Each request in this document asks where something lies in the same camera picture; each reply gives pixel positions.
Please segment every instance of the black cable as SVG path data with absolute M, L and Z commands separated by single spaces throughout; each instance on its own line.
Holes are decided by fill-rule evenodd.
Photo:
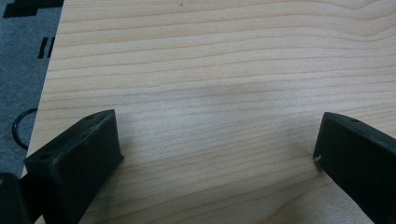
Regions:
M 37 108 L 32 108 L 29 110 L 26 110 L 25 112 L 21 113 L 18 115 L 18 117 L 14 120 L 14 123 L 12 124 L 12 137 L 14 138 L 15 142 L 20 146 L 21 148 L 27 150 L 29 146 L 26 146 L 20 139 L 20 136 L 18 135 L 18 125 L 20 124 L 21 120 L 26 117 L 26 115 L 31 114 L 33 112 L 36 112 Z

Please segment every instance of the wooden table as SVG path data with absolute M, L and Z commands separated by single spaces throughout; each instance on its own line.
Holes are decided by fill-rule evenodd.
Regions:
M 396 2 L 68 0 L 29 154 L 114 108 L 81 223 L 371 223 L 312 161 L 325 111 L 396 136 Z

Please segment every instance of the black object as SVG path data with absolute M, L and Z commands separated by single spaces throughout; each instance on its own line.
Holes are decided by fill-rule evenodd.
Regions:
M 15 0 L 7 4 L 3 18 L 35 16 L 39 8 L 62 7 L 64 0 Z
M 396 223 L 396 139 L 327 112 L 314 160 L 374 223 Z
M 30 223 L 40 215 L 48 224 L 78 223 L 122 159 L 114 110 L 81 119 L 24 161 L 28 174 L 20 181 L 2 174 L 0 204 L 20 210 L 0 206 L 0 223 Z M 10 185 L 20 190 L 9 194 Z
M 27 115 L 34 113 L 37 111 L 37 108 L 29 109 L 24 111 L 23 113 L 19 114 L 18 117 L 14 120 L 14 123 L 12 124 L 12 137 L 14 138 L 14 141 L 20 146 L 21 148 L 27 150 L 29 146 L 25 145 L 21 139 L 20 136 L 18 135 L 18 125 L 20 125 L 21 120 L 26 117 Z

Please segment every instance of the light wood surface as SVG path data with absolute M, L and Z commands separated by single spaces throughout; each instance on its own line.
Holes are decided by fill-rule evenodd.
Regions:
M 394 0 L 67 0 L 29 154 L 114 108 L 125 161 L 81 223 L 371 223 L 312 152 L 325 111 L 396 136 L 395 25 Z

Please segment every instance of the gray carpet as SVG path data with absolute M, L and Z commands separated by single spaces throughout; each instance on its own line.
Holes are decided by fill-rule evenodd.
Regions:
M 11 127 L 20 113 L 38 107 L 51 38 L 56 36 L 62 8 L 40 8 L 35 16 L 3 18 L 7 4 L 13 2 L 0 0 L 0 173 L 21 175 L 26 150 L 15 143 Z M 48 43 L 42 47 L 45 37 Z M 18 132 L 25 144 L 30 141 L 34 120 L 35 114 L 31 114 L 20 123 Z

